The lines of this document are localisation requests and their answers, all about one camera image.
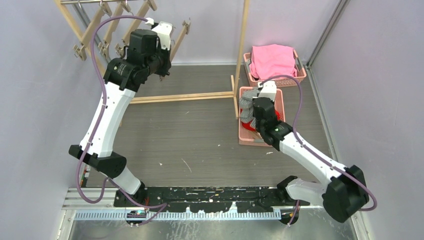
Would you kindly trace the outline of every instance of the pink cloth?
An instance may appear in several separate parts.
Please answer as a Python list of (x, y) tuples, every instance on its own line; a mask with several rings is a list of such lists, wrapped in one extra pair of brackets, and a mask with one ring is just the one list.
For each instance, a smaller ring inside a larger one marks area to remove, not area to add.
[(256, 79), (266, 80), (281, 74), (296, 77), (295, 64), (293, 47), (277, 44), (252, 47), (250, 72)]

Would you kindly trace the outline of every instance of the purple cable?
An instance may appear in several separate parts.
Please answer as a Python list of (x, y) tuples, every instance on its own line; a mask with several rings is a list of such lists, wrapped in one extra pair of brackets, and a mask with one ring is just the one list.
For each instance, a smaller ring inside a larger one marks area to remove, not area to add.
[[(95, 48), (95, 46), (94, 46), (94, 42), (95, 42), (95, 37), (96, 37), (96, 34), (97, 34), (97, 32), (99, 31), (99, 29), (103, 26), (103, 25), (105, 25), (105, 24), (107, 24), (107, 23), (109, 23), (109, 22), (111, 22), (111, 21), (114, 21), (114, 20), (118, 20), (118, 19), (138, 19), (138, 20), (141, 20), (141, 21), (145, 21), (145, 22), (147, 22), (147, 19), (145, 19), (145, 18), (143, 18), (143, 17), (139, 17), (139, 16), (128, 16), (128, 15), (124, 15), (124, 16), (114, 16), (114, 17), (111, 17), (111, 18), (109, 18), (109, 19), (106, 19), (106, 20), (104, 20), (104, 21), (102, 21), (99, 25), (98, 25), (98, 27), (94, 30), (94, 32), (93, 32), (93, 34), (92, 34), (92, 36), (91, 36), (91, 41), (90, 41), (90, 52), (91, 52), (91, 60), (92, 60), (92, 63), (93, 63), (93, 65), (94, 65), (94, 69), (95, 69), (95, 73), (97, 74), (97, 78), (98, 78), (98, 80), (99, 80), (99, 82), (100, 82), (100, 87), (101, 87), (101, 93), (102, 93), (102, 95), (103, 95), (103, 105), (101, 106), (101, 109), (100, 109), (100, 113), (99, 113), (99, 115), (98, 115), (98, 118), (97, 118), (97, 120), (96, 120), (96, 122), (95, 122), (95, 124), (94, 124), (94, 127), (93, 127), (93, 130), (92, 130), (92, 132), (91, 132), (91, 135), (90, 135), (90, 137), (88, 138), (88, 142), (87, 142), (87, 145), (85, 146), (85, 148), (84, 148), (84, 151), (82, 152), (82, 154), (81, 154), (81, 157), (79, 158), (79, 161), (78, 161), (78, 165), (77, 165), (77, 167), (76, 167), (76, 171), (75, 171), (75, 181), (76, 181), (76, 190), (78, 191), (78, 193), (79, 193), (79, 195), (81, 196), (81, 198), (82, 199), (84, 199), (87, 203), (90, 203), (90, 204), (96, 204), (96, 203), (98, 203), (98, 202), (100, 202), (101, 200), (102, 200), (102, 198), (103, 198), (103, 194), (105, 193), (105, 187), (106, 187), (106, 181), (108, 180), (108, 178), (105, 178), (104, 179), (104, 181), (103, 181), (103, 185), (101, 186), (101, 191), (100, 191), (100, 196), (99, 196), (99, 198), (98, 199), (96, 199), (96, 200), (91, 200), (91, 199), (89, 199), (87, 196), (85, 196), (84, 195), (84, 193), (83, 193), (83, 191), (82, 191), (82, 189), (81, 189), (81, 186), (80, 186), (80, 181), (79, 181), (79, 177), (80, 177), (80, 169), (81, 169), (81, 166), (83, 165), (83, 160), (84, 160), (84, 157), (86, 156), (86, 154), (87, 154), (87, 151), (89, 150), (89, 147), (90, 147), (90, 145), (91, 145), (91, 142), (93, 141), (93, 138), (94, 138), (94, 135), (96, 134), (96, 131), (97, 131), (97, 129), (99, 128), (99, 125), (100, 125), (100, 121), (102, 120), (102, 117), (103, 117), (103, 114), (105, 113), (105, 109), (106, 109), (106, 99), (107, 99), (107, 93), (106, 93), (106, 87), (105, 87), (105, 82), (103, 81), (103, 78), (102, 78), (102, 74), (100, 73), (100, 70), (99, 70), (99, 67), (97, 66), (97, 62), (96, 62), (96, 54), (95, 54), (95, 52), (94, 52), (94, 48)], [(134, 201), (124, 190), (122, 190), (116, 183), (114, 183), (112, 180), (110, 180), (110, 182), (113, 184), (113, 185), (115, 185), (117, 188), (119, 188), (119, 190), (124, 194), (124, 196), (126, 197), (126, 198), (128, 198), (134, 205), (136, 205), (136, 206), (138, 206), (138, 207), (142, 207), (142, 208), (146, 208), (146, 209), (157, 209), (157, 208), (161, 208), (159, 211), (157, 211), (157, 213), (155, 214), (155, 215), (153, 215), (150, 219), (148, 219), (148, 220), (146, 220), (146, 221), (143, 221), (143, 223), (142, 223), (142, 225), (143, 224), (147, 224), (147, 223), (149, 223), (154, 217), (156, 217), (166, 206), (167, 206), (167, 204), (166, 203), (163, 203), (163, 204), (160, 204), (160, 205), (155, 205), (155, 206), (145, 206), (145, 205), (142, 205), (142, 204), (139, 204), (139, 203), (137, 203), (136, 201)]]
[(357, 184), (359, 187), (361, 187), (370, 197), (371, 197), (371, 199), (372, 199), (372, 206), (371, 207), (368, 207), (368, 208), (361, 208), (360, 209), (360, 211), (363, 211), (363, 212), (367, 212), (367, 211), (372, 211), (372, 210), (374, 210), (374, 209), (376, 209), (377, 208), (377, 199), (376, 199), (376, 197), (374, 196), (374, 194), (364, 185), (364, 184), (362, 184), (360, 181), (358, 181), (356, 178), (354, 178), (353, 176), (351, 176), (350, 174), (348, 174), (347, 172), (345, 172), (345, 171), (343, 171), (343, 170), (341, 170), (340, 168), (338, 168), (338, 167), (336, 167), (336, 166), (332, 166), (332, 164), (331, 163), (329, 163), (328, 161), (326, 161), (324, 158), (322, 158), (320, 155), (318, 155), (316, 152), (314, 152), (312, 149), (310, 149), (307, 145), (305, 145), (302, 141), (301, 141), (301, 138), (299, 137), (299, 135), (298, 135), (298, 131), (296, 130), (296, 125), (297, 125), (297, 123), (298, 123), (298, 117), (299, 117), (299, 113), (301, 112), (301, 108), (302, 108), (302, 102), (303, 102), (303, 92), (302, 92), (302, 87), (301, 87), (301, 84), (299, 83), (299, 81), (296, 79), (296, 78), (294, 78), (294, 77), (292, 77), (292, 76), (289, 76), (289, 75), (284, 75), (284, 74), (282, 74), (282, 75), (277, 75), (277, 76), (272, 76), (272, 77), (270, 77), (270, 78), (268, 78), (268, 79), (266, 79), (265, 81), (263, 81), (262, 82), (262, 84), (264, 84), (265, 82), (268, 82), (268, 81), (270, 81), (270, 80), (272, 80), (272, 79), (276, 79), (276, 78), (289, 78), (289, 79), (291, 79), (291, 80), (293, 80), (295, 83), (296, 83), (296, 85), (297, 85), (297, 87), (299, 88), (299, 107), (298, 107), (298, 109), (297, 109), (297, 112), (296, 112), (296, 116), (294, 116), (294, 121), (293, 121), (293, 134), (294, 134), (294, 137), (297, 139), (297, 141), (300, 143), (300, 145), (303, 147), (303, 148), (305, 148), (308, 152), (310, 152), (312, 155), (314, 155), (317, 159), (319, 159), (321, 162), (323, 162), (325, 165), (327, 165), (327, 166), (329, 166), (330, 168), (332, 168), (332, 169), (334, 169), (334, 170), (336, 170), (337, 172), (339, 172), (340, 174), (342, 174), (342, 175), (344, 175), (344, 176), (346, 176), (346, 177), (348, 177), (350, 180), (352, 180), (355, 184)]

